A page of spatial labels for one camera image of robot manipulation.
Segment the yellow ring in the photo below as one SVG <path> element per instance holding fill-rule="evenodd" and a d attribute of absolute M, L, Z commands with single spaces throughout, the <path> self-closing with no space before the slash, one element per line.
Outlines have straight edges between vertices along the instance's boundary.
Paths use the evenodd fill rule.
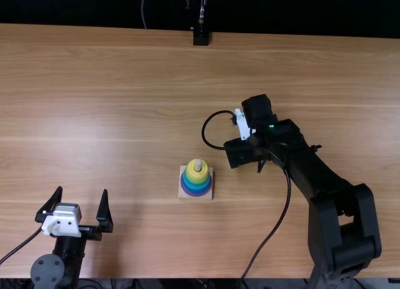
<path fill-rule="evenodd" d="M 208 179 L 208 176 L 207 176 L 205 179 L 200 180 L 200 181 L 194 180 L 194 179 L 190 178 L 190 176 L 188 176 L 188 174 L 187 174 L 186 172 L 185 172 L 185 176 L 186 176 L 186 179 L 187 179 L 188 181 L 190 181 L 190 182 L 191 182 L 192 184 L 194 184 L 194 185 L 203 184 L 203 183 L 206 182 L 207 179 Z"/>
<path fill-rule="evenodd" d="M 196 162 L 196 159 L 191 160 L 189 162 L 189 164 L 187 164 L 186 167 L 186 176 L 189 178 L 189 180 L 191 181 L 205 181 L 206 178 L 209 175 L 208 172 L 208 165 L 206 162 L 204 162 L 203 160 L 201 160 L 201 170 L 200 171 L 195 171 L 194 170 L 194 164 Z"/>

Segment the blue ring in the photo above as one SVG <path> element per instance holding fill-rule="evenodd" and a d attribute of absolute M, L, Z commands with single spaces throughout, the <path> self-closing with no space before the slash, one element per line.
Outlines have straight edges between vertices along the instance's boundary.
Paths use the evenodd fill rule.
<path fill-rule="evenodd" d="M 183 174 L 183 182 L 184 184 L 191 190 L 195 192 L 199 192 L 207 188 L 210 183 L 211 183 L 211 177 L 210 174 L 208 174 L 208 177 L 206 178 L 205 182 L 203 184 L 193 184 L 188 180 L 188 177 L 186 174 Z"/>
<path fill-rule="evenodd" d="M 203 191 L 192 191 L 184 183 L 183 175 L 184 174 L 182 174 L 182 177 L 181 177 L 181 187 L 182 187 L 183 191 L 186 194 L 188 194 L 190 196 L 194 196 L 194 197 L 199 197 L 199 196 L 205 195 L 211 189 L 211 180 L 212 180 L 211 177 L 210 177 L 210 184 L 205 190 L 203 190 Z"/>

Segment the white bracket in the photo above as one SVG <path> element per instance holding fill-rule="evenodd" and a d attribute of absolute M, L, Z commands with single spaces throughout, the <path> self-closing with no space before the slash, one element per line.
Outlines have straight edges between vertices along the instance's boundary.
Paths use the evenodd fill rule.
<path fill-rule="evenodd" d="M 248 137 L 250 137 L 250 128 L 248 126 L 248 122 L 246 121 L 246 117 L 241 109 L 235 109 L 235 115 L 236 123 L 239 127 L 240 138 L 242 139 L 242 141 L 244 141 Z"/>

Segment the stacking ring toy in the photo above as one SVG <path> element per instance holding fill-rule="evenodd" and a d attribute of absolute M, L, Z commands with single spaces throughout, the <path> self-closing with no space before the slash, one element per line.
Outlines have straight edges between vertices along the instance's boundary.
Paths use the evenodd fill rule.
<path fill-rule="evenodd" d="M 181 176 L 181 187 L 190 196 L 202 196 L 212 187 L 212 177 L 208 165 L 200 159 L 194 159 L 187 164 Z"/>

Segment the purple ring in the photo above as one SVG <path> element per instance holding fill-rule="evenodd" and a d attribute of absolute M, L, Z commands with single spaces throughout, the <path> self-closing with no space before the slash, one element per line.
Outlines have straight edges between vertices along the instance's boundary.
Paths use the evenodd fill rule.
<path fill-rule="evenodd" d="M 199 196 L 205 195 L 208 191 L 210 191 L 210 189 L 211 189 L 211 187 L 212 187 L 212 186 L 211 186 L 212 183 L 213 183 L 213 178 L 210 176 L 210 185 L 209 185 L 205 190 L 200 191 L 199 193 L 194 193 L 194 192 L 191 191 L 191 190 L 185 185 L 185 183 L 183 182 L 183 174 L 182 174 L 182 176 L 181 176 L 181 187 L 182 187 L 183 191 L 184 191 L 186 194 L 188 194 L 188 195 L 190 195 L 190 196 L 193 196 L 193 197 L 199 197 Z"/>

